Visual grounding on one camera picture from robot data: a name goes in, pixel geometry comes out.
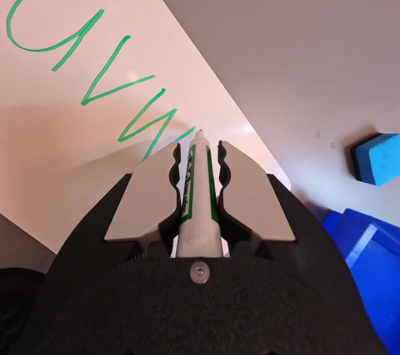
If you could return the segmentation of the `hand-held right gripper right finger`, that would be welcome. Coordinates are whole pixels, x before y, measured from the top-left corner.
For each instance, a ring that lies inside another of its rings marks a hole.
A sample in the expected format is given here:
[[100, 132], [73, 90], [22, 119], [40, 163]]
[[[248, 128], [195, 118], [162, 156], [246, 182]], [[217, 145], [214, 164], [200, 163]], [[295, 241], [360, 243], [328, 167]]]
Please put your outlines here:
[[217, 159], [222, 185], [217, 212], [230, 252], [238, 242], [248, 242], [252, 252], [263, 241], [294, 243], [295, 235], [267, 172], [225, 140], [218, 143]]

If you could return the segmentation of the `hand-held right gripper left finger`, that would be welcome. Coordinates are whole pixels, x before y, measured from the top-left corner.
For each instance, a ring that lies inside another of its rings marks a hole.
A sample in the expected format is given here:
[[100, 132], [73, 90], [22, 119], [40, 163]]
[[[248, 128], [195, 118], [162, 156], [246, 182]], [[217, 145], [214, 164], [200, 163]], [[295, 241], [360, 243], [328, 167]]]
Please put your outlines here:
[[168, 252], [178, 234], [181, 147], [172, 142], [137, 166], [105, 235], [106, 242], [137, 241], [143, 252], [162, 241]]

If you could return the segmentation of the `green dry erase marker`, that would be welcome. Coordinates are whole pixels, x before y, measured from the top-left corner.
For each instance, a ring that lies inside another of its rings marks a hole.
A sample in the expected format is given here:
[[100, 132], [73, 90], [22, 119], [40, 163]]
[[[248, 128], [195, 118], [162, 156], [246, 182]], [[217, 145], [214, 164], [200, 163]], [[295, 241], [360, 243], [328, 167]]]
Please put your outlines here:
[[212, 154], [203, 130], [189, 145], [176, 257], [223, 257]]

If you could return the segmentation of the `white whiteboard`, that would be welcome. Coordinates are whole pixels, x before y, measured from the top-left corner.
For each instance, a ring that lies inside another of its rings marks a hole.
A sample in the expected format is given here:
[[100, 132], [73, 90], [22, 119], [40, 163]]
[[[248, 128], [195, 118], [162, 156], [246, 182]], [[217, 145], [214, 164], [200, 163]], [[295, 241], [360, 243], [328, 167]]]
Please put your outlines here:
[[1, 213], [53, 252], [194, 127], [289, 178], [163, 0], [0, 0]]

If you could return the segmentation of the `blue foam eraser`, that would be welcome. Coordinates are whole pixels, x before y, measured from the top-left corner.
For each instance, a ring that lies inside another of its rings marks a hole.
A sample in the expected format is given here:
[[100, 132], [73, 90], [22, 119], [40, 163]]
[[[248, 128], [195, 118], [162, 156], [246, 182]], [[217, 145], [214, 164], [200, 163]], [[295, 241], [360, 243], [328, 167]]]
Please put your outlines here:
[[400, 175], [399, 133], [376, 133], [350, 148], [358, 181], [381, 187]]

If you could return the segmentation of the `blue plastic bin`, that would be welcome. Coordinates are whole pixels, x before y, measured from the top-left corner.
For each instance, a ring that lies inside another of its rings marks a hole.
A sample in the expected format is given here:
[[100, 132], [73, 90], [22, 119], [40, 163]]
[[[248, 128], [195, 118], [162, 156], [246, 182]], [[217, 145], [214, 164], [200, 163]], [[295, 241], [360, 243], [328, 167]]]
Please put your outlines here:
[[367, 214], [331, 211], [323, 222], [390, 354], [400, 353], [400, 228]]

